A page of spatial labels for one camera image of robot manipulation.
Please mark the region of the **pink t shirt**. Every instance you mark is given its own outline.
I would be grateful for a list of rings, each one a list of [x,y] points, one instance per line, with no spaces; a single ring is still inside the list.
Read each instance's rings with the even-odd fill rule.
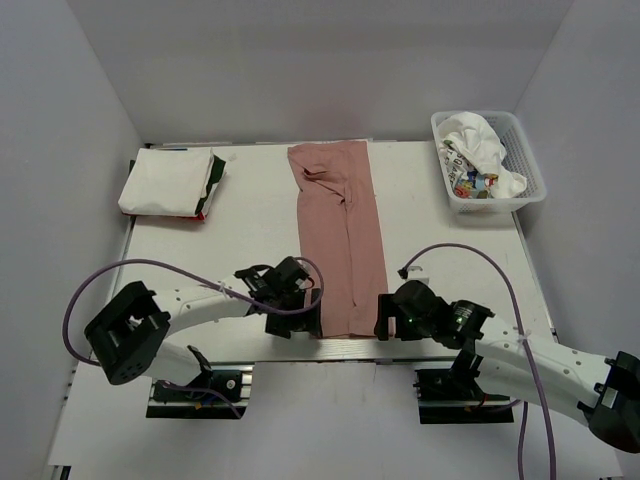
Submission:
[[[287,157],[299,188],[301,254],[325,282],[323,336],[372,337],[388,283],[368,144],[306,143],[289,148]]]

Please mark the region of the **white printed t shirt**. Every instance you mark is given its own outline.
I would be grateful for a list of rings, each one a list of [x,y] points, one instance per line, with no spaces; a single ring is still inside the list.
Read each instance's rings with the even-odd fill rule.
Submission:
[[[525,192],[527,179],[504,167],[506,148],[481,115],[454,114],[438,125],[436,133],[438,155],[456,197],[510,199]]]

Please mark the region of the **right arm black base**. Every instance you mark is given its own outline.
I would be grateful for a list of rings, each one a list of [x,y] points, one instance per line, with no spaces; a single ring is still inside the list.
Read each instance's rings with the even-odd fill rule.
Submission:
[[[486,394],[474,379],[457,381],[445,368],[415,371],[413,387],[421,425],[484,425],[514,422],[508,396]]]

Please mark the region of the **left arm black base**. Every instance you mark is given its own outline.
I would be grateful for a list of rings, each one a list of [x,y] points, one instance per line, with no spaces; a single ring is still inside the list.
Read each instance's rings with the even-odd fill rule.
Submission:
[[[212,370],[209,389],[221,394],[185,392],[156,381],[151,388],[146,417],[181,420],[239,420],[252,387],[253,365],[223,365]]]

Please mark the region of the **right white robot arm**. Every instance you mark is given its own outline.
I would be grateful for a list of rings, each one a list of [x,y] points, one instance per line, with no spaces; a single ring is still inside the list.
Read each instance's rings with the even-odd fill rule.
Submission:
[[[639,360],[574,350],[518,329],[489,308],[467,300],[446,302],[425,283],[410,280],[378,297],[378,339],[431,339],[457,351],[446,369],[421,369],[420,399],[437,408],[456,401],[485,407],[509,397],[561,413],[607,445],[639,451]]]

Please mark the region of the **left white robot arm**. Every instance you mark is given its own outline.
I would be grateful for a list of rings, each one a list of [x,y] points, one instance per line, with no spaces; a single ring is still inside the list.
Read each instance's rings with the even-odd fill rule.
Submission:
[[[325,282],[303,257],[253,265],[222,281],[209,281],[171,266],[195,286],[157,291],[143,282],[125,285],[88,323],[84,335],[112,385],[149,377],[199,399],[211,387],[211,364],[194,346],[169,342],[172,335],[221,319],[263,315],[268,334],[288,339],[294,332],[321,336]]]

